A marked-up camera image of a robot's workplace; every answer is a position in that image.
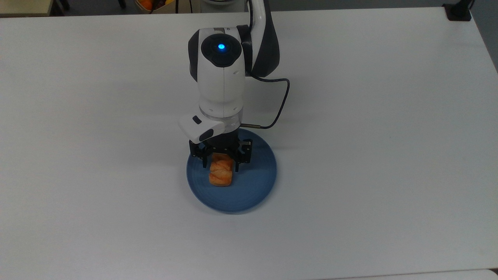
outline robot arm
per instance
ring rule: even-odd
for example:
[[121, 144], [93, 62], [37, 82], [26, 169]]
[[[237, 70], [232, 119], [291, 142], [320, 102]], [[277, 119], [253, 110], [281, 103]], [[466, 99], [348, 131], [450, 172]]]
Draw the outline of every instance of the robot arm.
[[249, 0], [250, 26], [204, 28], [188, 43], [199, 104], [179, 120], [194, 144], [230, 134], [242, 123], [245, 76], [266, 77], [279, 63], [268, 0]]

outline white table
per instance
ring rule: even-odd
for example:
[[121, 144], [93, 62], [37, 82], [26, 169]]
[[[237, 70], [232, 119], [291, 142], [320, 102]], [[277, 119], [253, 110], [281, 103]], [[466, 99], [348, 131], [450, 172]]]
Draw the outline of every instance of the white table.
[[[185, 179], [187, 41], [247, 14], [0, 19], [3, 279], [308, 280], [498, 267], [498, 75], [442, 8], [275, 12], [291, 91], [243, 215]], [[285, 85], [248, 79], [245, 121]]]

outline black cable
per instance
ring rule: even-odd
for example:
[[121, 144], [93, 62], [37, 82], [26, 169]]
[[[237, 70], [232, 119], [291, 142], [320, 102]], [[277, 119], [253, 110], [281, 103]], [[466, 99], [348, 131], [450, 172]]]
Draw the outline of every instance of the black cable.
[[154, 0], [154, 3], [152, 5], [152, 9], [150, 10], [150, 13], [151, 14], [156, 8], [157, 8], [157, 5], [159, 4], [160, 0]]
[[248, 2], [249, 2], [249, 14], [250, 14], [249, 30], [252, 30], [252, 1], [248, 0]]
[[253, 78], [255, 78], [258, 81], [266, 82], [266, 83], [275, 83], [275, 82], [287, 82], [287, 90], [285, 90], [285, 95], [282, 100], [282, 104], [280, 105], [280, 109], [278, 110], [278, 114], [275, 117], [275, 120], [273, 120], [273, 123], [267, 127], [263, 127], [260, 125], [252, 125], [252, 124], [241, 124], [241, 128], [251, 128], [251, 129], [262, 129], [262, 130], [267, 130], [275, 125], [275, 123], [278, 121], [278, 117], [280, 117], [280, 113], [282, 113], [283, 106], [285, 104], [285, 100], [287, 99], [287, 95], [289, 94], [289, 89], [290, 89], [290, 81], [289, 79], [283, 78], [283, 79], [273, 79], [273, 80], [268, 80], [268, 79], [263, 79], [260, 77], [256, 77], [252, 73], [249, 73], [249, 75]]

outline floor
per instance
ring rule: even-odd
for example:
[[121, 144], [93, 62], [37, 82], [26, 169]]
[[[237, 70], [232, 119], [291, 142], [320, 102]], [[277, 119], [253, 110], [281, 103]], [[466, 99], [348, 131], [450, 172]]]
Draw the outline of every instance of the floor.
[[[125, 0], [127, 7], [121, 9], [118, 0], [68, 0], [72, 15], [138, 14], [134, 0]], [[271, 9], [316, 10], [316, 9], [355, 9], [392, 7], [429, 7], [457, 0], [270, 0]], [[488, 48], [491, 59], [498, 71], [498, 0], [476, 0], [472, 14]]]

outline bread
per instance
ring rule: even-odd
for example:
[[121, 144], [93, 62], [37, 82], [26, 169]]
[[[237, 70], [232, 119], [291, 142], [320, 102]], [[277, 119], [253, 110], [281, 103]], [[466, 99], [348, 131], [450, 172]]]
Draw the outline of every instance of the bread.
[[232, 183], [232, 167], [234, 160], [224, 153], [213, 153], [209, 170], [209, 182], [218, 187], [226, 187]]

